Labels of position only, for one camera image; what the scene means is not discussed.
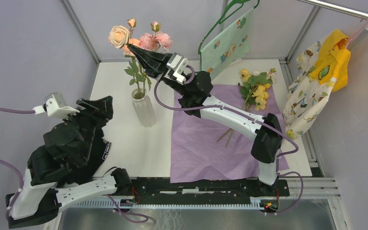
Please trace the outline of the purple wrapping paper sheet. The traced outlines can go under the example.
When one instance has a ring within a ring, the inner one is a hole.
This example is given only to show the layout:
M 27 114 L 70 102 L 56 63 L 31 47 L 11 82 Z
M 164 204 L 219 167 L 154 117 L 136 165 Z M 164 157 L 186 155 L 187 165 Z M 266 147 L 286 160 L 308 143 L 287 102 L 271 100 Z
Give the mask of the purple wrapping paper sheet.
M 259 174 L 246 136 L 218 122 L 175 111 L 172 120 L 171 183 L 236 180 Z

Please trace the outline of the white ribbed ceramic vase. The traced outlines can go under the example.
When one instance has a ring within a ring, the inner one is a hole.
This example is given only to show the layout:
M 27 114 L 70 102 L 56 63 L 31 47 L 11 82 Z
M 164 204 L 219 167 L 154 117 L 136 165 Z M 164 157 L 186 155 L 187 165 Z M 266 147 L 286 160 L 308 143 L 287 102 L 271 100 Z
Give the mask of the white ribbed ceramic vase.
M 135 89 L 131 93 L 131 98 L 132 105 L 141 125 L 151 127 L 156 124 L 154 109 L 147 93 L 143 89 Z

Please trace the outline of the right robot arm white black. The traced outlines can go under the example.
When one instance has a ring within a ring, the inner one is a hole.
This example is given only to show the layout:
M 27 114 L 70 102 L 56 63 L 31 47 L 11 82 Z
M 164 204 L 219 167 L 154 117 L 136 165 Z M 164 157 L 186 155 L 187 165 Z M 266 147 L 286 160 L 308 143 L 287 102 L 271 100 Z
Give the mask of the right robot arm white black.
M 184 111 L 188 115 L 212 120 L 236 130 L 253 142 L 251 155 L 258 161 L 258 191 L 271 195 L 277 189 L 277 154 L 283 134 L 276 115 L 256 115 L 222 102 L 211 95 L 213 85 L 210 74 L 196 71 L 188 60 L 177 53 L 158 53 L 135 45 L 127 45 L 144 70 L 144 74 L 157 83 L 164 82 L 181 95 L 180 107 L 163 107 Z

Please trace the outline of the cream rose flower stem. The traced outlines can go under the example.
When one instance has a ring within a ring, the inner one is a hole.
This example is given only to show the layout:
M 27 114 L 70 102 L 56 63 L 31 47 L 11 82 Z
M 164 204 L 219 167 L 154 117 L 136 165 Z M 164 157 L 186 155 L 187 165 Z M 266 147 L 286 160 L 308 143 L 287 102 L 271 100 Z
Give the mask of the cream rose flower stem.
M 131 77 L 129 85 L 136 86 L 136 90 L 133 92 L 132 97 L 134 99 L 142 99 L 146 94 L 144 88 L 145 78 L 139 71 L 140 64 L 137 62 L 135 55 L 128 48 L 128 45 L 140 46 L 140 41 L 138 39 L 131 38 L 132 29 L 131 26 L 129 29 L 121 25 L 113 26 L 109 33 L 108 40 L 113 47 L 121 49 L 125 57 L 130 59 L 124 72 Z

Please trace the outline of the pink peony flower stem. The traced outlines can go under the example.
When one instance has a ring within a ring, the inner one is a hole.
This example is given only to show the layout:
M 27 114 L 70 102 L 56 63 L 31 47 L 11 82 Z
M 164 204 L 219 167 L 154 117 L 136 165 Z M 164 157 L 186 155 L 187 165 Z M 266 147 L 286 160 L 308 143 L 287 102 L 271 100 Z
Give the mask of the pink peony flower stem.
M 134 28 L 136 27 L 136 20 L 134 18 L 127 21 L 128 28 L 131 26 L 132 33 L 134 31 Z M 138 40 L 140 41 L 140 48 L 157 52 L 160 48 L 164 49 L 165 51 L 168 51 L 169 48 L 172 46 L 173 41 L 171 40 L 171 37 L 167 34 L 161 31 L 161 24 L 158 22 L 152 22 L 150 24 L 152 33 L 145 33 L 143 34 Z M 143 69 L 140 65 L 139 71 L 145 78 L 145 90 L 151 89 L 151 82 L 150 78 L 146 76 L 146 74 L 143 72 Z

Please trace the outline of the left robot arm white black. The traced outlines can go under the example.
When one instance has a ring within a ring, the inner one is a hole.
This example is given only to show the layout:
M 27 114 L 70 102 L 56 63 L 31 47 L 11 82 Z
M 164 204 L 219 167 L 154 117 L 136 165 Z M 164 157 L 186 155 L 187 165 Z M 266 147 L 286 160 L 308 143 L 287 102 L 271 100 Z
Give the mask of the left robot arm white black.
M 113 98 L 78 99 L 67 105 L 61 93 L 51 93 L 37 114 L 61 119 L 45 133 L 44 144 L 30 156 L 23 186 L 6 196 L 10 229 L 45 224 L 74 204 L 97 196 L 130 192 L 132 182 L 123 168 L 99 179 L 93 175 L 110 150 L 103 127 L 113 118 Z

